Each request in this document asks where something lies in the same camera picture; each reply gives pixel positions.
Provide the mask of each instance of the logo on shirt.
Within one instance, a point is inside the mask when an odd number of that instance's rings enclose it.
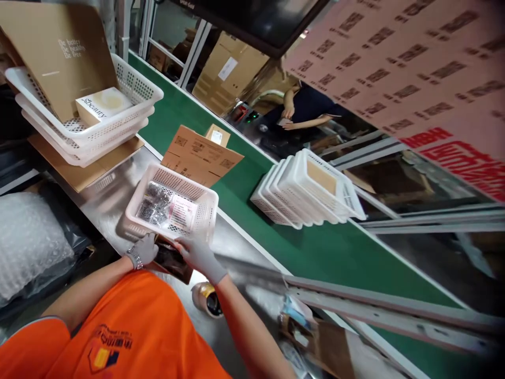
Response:
[[[110,350],[101,346],[93,346],[88,354],[89,365],[93,374],[115,365],[119,357],[118,350]]]
[[[132,335],[130,332],[115,331],[107,325],[99,325],[89,342],[89,368],[96,374],[108,367],[114,366],[119,358],[120,350],[132,348]]]

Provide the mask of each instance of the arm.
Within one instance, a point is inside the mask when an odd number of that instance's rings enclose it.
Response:
[[[184,260],[203,273],[215,287],[233,341],[253,378],[295,378],[295,373],[258,315],[230,276],[201,241],[178,238]]]
[[[253,378],[294,378],[272,335],[226,275],[216,292],[233,341]]]
[[[295,105],[293,103],[293,98],[299,90],[300,86],[294,85],[284,94],[284,110],[282,111],[282,117],[291,119],[295,114]]]
[[[56,299],[41,317],[58,316],[65,322],[68,330],[73,331],[91,313],[102,296],[123,276],[137,267],[139,260],[142,264],[148,264],[154,259],[158,252],[154,236],[154,233],[148,234],[118,261],[102,267],[74,284]]]
[[[323,115],[313,120],[304,121],[302,123],[290,123],[283,126],[285,130],[305,129],[309,127],[319,126],[330,121],[333,117],[330,115]]]

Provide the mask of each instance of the hand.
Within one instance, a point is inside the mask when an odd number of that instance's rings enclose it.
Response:
[[[296,129],[300,129],[300,124],[290,122],[290,123],[283,125],[282,128],[284,130],[296,130]]]
[[[282,111],[282,117],[284,118],[291,119],[294,114],[295,114],[294,106],[285,106],[284,110]]]
[[[204,274],[213,286],[225,277],[227,271],[214,257],[214,253],[206,242],[186,237],[177,238],[175,241],[177,242],[175,247],[186,263]]]
[[[132,260],[134,269],[139,270],[151,263],[158,254],[158,245],[155,245],[154,237],[155,233],[146,234],[127,251],[126,256]]]

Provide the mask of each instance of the orange shirt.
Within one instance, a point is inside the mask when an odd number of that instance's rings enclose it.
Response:
[[[2,378],[230,378],[176,293],[147,271],[126,275],[76,336],[56,317],[0,346]]]

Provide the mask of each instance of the worker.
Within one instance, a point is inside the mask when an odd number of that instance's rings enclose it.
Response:
[[[285,158],[311,140],[314,127],[347,113],[345,108],[325,94],[299,82],[284,94],[283,105],[272,109],[258,121],[268,130],[261,145]]]
[[[154,233],[65,291],[0,346],[2,378],[229,378],[172,288],[141,270]],[[206,243],[176,248],[215,287],[231,335],[254,378],[294,378],[289,363]],[[80,329],[71,337],[71,333]]]

